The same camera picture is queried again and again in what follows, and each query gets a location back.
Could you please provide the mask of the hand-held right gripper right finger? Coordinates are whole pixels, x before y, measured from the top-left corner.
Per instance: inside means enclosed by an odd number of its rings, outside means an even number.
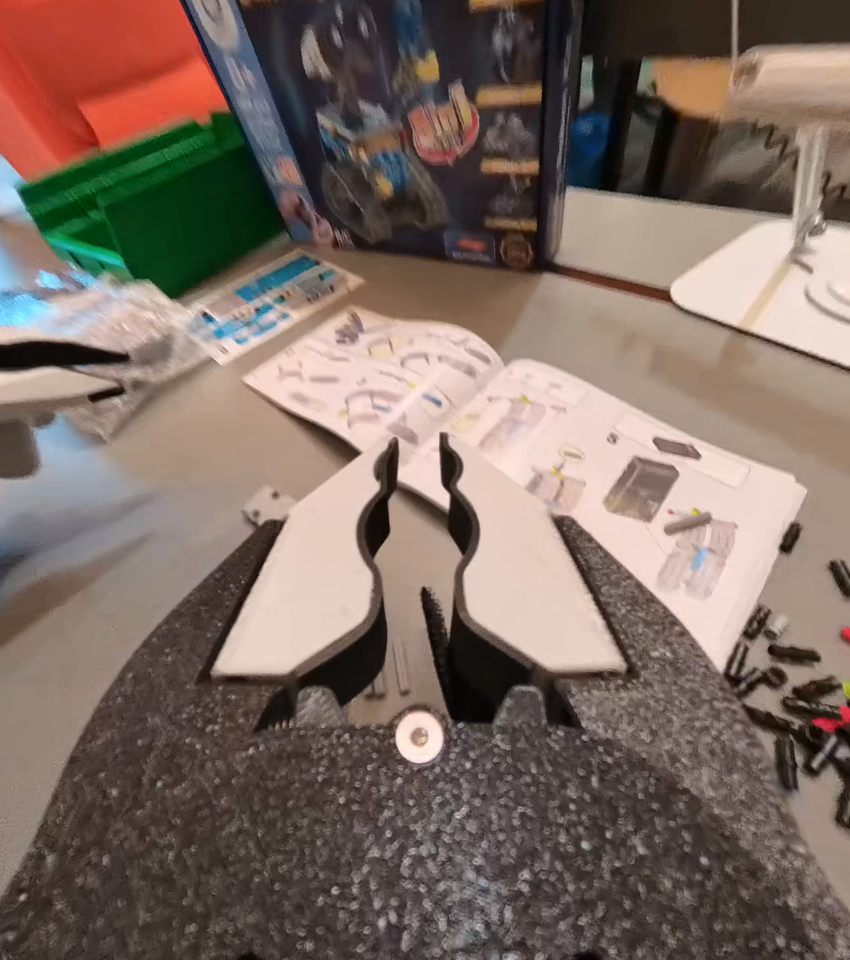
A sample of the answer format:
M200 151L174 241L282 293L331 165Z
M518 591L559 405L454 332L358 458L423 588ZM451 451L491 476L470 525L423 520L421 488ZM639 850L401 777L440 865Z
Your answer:
M621 644L549 508L451 434L439 438L454 576L452 664L467 681L623 675Z

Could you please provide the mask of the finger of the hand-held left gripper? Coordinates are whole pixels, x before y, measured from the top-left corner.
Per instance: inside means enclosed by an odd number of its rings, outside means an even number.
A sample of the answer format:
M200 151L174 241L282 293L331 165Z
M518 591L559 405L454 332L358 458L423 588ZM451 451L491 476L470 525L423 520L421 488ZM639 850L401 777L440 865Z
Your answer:
M0 330L0 372L124 364L128 353L40 333Z
M0 407L65 403L121 389L118 381L58 367L0 370Z

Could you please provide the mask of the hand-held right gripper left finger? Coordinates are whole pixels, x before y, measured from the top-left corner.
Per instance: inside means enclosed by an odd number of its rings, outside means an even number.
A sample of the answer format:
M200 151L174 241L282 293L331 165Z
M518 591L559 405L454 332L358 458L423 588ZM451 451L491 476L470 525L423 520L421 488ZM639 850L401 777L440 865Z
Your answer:
M377 441L292 507L211 664L216 681L371 681L399 442Z

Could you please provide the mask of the large bubble wrap packet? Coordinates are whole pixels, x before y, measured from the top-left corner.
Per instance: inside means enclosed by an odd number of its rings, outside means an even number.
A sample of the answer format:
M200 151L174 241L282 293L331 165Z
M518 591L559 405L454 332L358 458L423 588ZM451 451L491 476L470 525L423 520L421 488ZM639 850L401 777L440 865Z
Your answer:
M77 406L67 419L83 434L109 441L175 380L206 363L191 339L193 315L148 281L95 283L52 297L34 324L51 337L126 354L124 363L90 366L122 392Z

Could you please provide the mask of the white instruction booklet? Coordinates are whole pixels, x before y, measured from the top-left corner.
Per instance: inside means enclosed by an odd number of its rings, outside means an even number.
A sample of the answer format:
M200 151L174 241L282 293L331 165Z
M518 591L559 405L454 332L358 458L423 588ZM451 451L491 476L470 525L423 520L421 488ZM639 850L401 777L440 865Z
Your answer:
M556 366L504 362L450 323L350 308L243 383L355 450L396 437L400 486L442 510L440 434L475 448L591 534L715 666L741 634L806 496L791 473L695 438ZM692 511L713 521L664 534Z

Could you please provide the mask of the pile of small toy pegs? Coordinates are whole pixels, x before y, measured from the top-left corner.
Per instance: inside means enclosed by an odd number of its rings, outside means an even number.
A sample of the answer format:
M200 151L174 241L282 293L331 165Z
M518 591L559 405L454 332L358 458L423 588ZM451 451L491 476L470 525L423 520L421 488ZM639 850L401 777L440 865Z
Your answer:
M828 577L839 597L850 602L850 567L829 558ZM833 771L839 780L835 821L850 833L850 677L814 672L828 665L822 642L785 642L791 626L785 615L757 603L721 666L721 676L744 711L773 735L779 786L796 794L803 781ZM850 626L839 642L850 649Z

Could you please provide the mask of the grey desk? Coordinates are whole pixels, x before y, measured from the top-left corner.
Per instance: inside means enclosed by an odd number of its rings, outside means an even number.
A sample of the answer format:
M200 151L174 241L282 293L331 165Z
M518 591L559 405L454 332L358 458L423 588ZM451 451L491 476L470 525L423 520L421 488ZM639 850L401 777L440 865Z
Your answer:
M828 561L850 567L850 373L676 309L660 294L699 256L678 220L639 217L614 256L629 280L506 272L332 251L364 278L354 304L474 331L503 357L594 384L710 444L794 474L804 529L762 600L790 618L784 642L814 647L818 672L850 679L850 626ZM247 534L265 484L294 498L352 455L337 438L242 382L320 313L229 366L167 385L104 445L58 420L43 467L0 490L0 895L41 822L94 707L147 634Z

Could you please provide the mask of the white desk stand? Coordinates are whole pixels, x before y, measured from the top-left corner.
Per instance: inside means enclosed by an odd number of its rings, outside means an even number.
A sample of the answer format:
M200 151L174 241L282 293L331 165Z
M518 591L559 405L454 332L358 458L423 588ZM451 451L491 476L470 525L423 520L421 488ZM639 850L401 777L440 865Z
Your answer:
M850 371L850 225L824 216L824 126L802 126L791 222L750 228L671 284L674 304Z

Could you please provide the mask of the grey toy plate with holes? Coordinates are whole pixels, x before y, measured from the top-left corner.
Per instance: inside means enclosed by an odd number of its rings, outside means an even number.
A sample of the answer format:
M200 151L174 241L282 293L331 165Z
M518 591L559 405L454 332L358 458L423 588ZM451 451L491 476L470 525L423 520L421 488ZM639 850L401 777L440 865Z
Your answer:
M295 497L263 485L243 504L241 515L254 527L261 527L269 522L285 522L296 505Z

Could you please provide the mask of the green plastic bin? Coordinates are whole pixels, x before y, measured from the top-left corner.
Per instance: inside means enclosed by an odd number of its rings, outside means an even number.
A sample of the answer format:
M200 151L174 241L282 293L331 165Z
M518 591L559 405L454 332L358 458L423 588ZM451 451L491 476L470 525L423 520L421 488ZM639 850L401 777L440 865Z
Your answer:
M229 112L188 121L18 187L47 245L96 277L176 298L285 231Z

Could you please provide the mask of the blue sticker sheet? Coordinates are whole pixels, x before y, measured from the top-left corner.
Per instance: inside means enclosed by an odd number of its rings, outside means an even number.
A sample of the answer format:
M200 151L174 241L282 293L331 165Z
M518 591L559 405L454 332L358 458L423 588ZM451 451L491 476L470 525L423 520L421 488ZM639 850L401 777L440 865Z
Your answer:
M325 306L357 291L364 278L303 248L216 287L191 306L191 342L226 365Z

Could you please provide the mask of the orange plastic bin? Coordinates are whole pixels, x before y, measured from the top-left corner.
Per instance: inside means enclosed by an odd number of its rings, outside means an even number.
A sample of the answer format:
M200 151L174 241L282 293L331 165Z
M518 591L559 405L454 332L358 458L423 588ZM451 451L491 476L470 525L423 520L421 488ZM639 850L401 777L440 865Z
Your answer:
M25 180L228 107L175 1L0 1L0 154Z

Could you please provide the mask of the dark blue toy box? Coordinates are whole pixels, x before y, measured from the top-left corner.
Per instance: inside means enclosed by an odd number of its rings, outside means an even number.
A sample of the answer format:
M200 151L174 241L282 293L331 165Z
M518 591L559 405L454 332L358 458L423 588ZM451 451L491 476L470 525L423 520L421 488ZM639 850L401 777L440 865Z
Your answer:
M296 241L543 270L581 72L574 1L186 1Z

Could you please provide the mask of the black partition panel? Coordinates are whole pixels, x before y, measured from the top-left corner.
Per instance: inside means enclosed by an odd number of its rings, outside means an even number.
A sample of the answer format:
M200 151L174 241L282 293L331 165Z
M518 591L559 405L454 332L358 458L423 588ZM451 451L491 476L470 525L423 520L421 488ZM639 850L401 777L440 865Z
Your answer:
M850 1L741 1L739 48L850 43ZM730 1L587 2L582 53L647 57L725 57L732 49Z

